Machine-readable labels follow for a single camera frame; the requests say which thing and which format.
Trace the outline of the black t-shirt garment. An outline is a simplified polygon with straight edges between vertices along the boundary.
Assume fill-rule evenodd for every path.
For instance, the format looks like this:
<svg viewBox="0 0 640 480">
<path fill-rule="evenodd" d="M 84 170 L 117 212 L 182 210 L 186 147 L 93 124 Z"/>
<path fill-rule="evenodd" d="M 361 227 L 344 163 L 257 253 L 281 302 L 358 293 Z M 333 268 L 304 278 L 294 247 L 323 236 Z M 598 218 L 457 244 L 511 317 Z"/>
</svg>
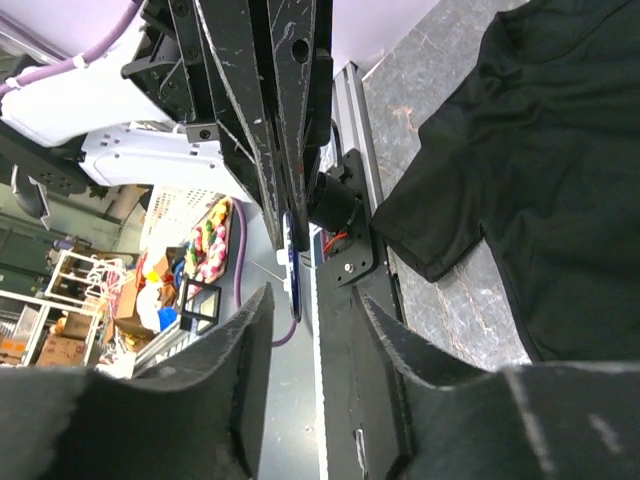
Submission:
<svg viewBox="0 0 640 480">
<path fill-rule="evenodd" d="M 485 242 L 535 361 L 639 357 L 639 5 L 500 12 L 372 229 L 430 282 Z"/>
</svg>

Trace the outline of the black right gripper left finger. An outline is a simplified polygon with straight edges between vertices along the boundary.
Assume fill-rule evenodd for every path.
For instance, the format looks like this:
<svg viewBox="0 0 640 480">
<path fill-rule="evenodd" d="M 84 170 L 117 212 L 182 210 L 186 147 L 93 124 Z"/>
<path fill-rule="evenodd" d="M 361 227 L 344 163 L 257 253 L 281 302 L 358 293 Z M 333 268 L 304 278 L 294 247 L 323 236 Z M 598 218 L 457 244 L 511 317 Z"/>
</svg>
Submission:
<svg viewBox="0 0 640 480">
<path fill-rule="evenodd" d="M 1 372 L 5 479 L 254 479 L 274 295 L 128 380 L 84 367 Z"/>
</svg>

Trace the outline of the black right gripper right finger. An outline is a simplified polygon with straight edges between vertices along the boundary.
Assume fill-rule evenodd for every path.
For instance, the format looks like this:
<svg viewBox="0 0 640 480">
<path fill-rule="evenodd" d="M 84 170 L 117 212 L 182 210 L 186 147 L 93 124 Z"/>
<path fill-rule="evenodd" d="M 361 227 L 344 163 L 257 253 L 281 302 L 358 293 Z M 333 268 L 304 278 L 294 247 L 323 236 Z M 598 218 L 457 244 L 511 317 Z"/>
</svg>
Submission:
<svg viewBox="0 0 640 480">
<path fill-rule="evenodd" d="M 363 291 L 358 314 L 400 388 L 393 479 L 635 479 L 639 366 L 551 362 L 489 372 L 392 318 Z"/>
</svg>

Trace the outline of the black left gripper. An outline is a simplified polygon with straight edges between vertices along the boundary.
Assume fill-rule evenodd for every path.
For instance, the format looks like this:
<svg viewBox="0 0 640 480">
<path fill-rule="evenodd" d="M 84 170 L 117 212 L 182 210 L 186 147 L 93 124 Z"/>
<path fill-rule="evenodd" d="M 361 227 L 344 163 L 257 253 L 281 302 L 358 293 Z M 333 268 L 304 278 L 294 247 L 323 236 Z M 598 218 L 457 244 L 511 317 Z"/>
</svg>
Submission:
<svg viewBox="0 0 640 480">
<path fill-rule="evenodd" d="M 254 165 L 264 223 L 309 249 L 305 166 L 330 139 L 331 1 L 145 1 L 149 45 L 123 67 L 169 117 Z"/>
</svg>

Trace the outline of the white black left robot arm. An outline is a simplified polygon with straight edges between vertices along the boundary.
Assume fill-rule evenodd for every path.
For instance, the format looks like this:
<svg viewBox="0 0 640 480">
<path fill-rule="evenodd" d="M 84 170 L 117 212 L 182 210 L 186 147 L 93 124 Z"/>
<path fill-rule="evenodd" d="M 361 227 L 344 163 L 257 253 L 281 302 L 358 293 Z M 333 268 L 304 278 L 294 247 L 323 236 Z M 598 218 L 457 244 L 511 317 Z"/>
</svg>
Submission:
<svg viewBox="0 0 640 480">
<path fill-rule="evenodd" d="M 5 1 L 1 151 L 53 191 L 89 184 L 216 188 L 255 201 L 275 248 L 309 246 L 310 195 L 330 137 L 329 1 Z M 191 161 L 89 169 L 93 134 L 150 122 L 210 142 Z"/>
</svg>

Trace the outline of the blue round brooch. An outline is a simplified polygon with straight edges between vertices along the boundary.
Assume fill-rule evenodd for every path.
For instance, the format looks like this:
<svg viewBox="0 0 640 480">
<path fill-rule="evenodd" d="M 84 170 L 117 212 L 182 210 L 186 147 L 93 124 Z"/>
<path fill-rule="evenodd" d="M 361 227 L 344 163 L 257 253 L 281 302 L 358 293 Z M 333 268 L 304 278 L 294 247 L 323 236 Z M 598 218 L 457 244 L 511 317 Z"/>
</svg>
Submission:
<svg viewBox="0 0 640 480">
<path fill-rule="evenodd" d="M 301 320 L 301 302 L 299 288 L 299 254 L 294 245 L 294 221 L 290 211 L 283 213 L 283 248 L 276 251 L 276 261 L 285 267 L 286 277 L 283 289 L 288 294 L 292 319 L 299 323 Z"/>
</svg>

